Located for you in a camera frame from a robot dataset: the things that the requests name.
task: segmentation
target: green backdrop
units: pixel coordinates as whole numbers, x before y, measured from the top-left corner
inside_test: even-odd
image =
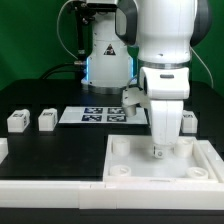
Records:
[[[14,80],[38,78],[48,68],[73,58],[62,49],[56,20],[66,0],[0,0],[0,89]],[[210,68],[215,89],[224,96],[224,1],[210,0],[213,26],[195,50]],[[77,53],[74,15],[63,14],[62,37]],[[85,47],[91,51],[91,31],[85,29]],[[210,84],[208,73],[193,56],[191,78]]]

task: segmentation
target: white block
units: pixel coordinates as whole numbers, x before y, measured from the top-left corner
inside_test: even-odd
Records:
[[[30,123],[30,112],[26,109],[16,110],[7,119],[8,132],[23,132]]]
[[[0,138],[0,164],[8,155],[8,142],[6,138]]]
[[[183,133],[197,133],[198,119],[192,111],[183,111],[181,131]]]
[[[58,122],[57,110],[54,108],[43,110],[38,118],[39,131],[53,131]]]

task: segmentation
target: black tabletop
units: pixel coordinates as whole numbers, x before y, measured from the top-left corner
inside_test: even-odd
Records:
[[[147,125],[57,124],[39,132],[38,116],[66,106],[121,105],[120,95],[83,91],[71,80],[20,80],[0,91],[0,137],[7,138],[9,155],[0,166],[1,180],[101,181],[109,134],[150,135]],[[7,131],[7,118],[28,109],[31,123],[24,133]],[[224,99],[206,84],[191,83],[185,109],[198,118],[198,139],[209,140],[224,156]],[[0,223],[221,223],[223,211],[0,209]]]

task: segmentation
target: white cube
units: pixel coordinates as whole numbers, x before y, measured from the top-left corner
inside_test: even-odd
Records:
[[[8,132],[22,133],[30,123],[30,112],[26,109],[16,110],[7,119]]]
[[[58,122],[57,110],[45,109],[38,118],[39,131],[53,131]]]
[[[183,111],[181,130],[183,133],[195,134],[197,133],[198,119],[192,111]]]

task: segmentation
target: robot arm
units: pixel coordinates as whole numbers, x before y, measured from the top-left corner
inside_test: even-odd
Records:
[[[139,46],[138,83],[143,90],[126,89],[122,103],[129,114],[133,114],[133,102],[148,109],[157,158],[163,158],[179,136],[183,100],[190,91],[190,45],[200,42],[211,25],[206,9],[207,0],[123,0],[118,4],[116,32],[125,43]],[[137,18],[136,23],[130,18]],[[206,27],[199,29],[198,20],[207,21]]]

